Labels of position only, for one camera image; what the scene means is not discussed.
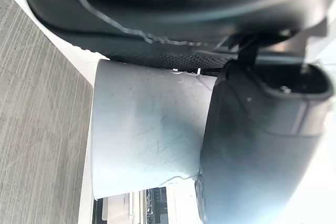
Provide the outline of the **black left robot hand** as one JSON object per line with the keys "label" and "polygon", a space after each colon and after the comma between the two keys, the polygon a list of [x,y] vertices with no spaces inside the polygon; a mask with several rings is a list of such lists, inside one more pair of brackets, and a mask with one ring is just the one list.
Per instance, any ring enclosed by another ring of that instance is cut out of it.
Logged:
{"label": "black left robot hand", "polygon": [[104,55],[91,114],[96,200],[195,181],[202,223],[274,223],[321,142],[334,88],[305,62],[333,0],[27,0]]}

